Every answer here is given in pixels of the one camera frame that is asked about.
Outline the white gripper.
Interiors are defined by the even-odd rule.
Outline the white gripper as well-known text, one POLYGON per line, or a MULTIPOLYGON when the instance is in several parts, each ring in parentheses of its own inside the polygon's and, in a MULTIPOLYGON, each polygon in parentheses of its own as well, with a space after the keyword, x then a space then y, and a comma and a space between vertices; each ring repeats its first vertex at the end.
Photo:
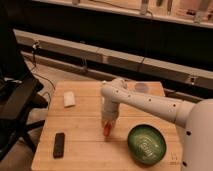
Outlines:
POLYGON ((109 99, 102 99, 101 107, 101 123, 105 126, 110 123, 112 127, 115 126, 116 120, 119 117, 119 106, 117 102, 112 102, 109 99))

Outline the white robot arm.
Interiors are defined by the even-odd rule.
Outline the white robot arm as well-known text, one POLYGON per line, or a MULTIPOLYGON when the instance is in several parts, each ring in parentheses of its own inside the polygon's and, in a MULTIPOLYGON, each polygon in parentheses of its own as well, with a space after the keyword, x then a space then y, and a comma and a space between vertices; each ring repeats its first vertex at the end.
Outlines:
POLYGON ((198 103, 129 90, 124 79, 104 81, 103 124, 114 124, 119 105, 135 107, 185 129, 181 171, 213 171, 213 99, 198 103))

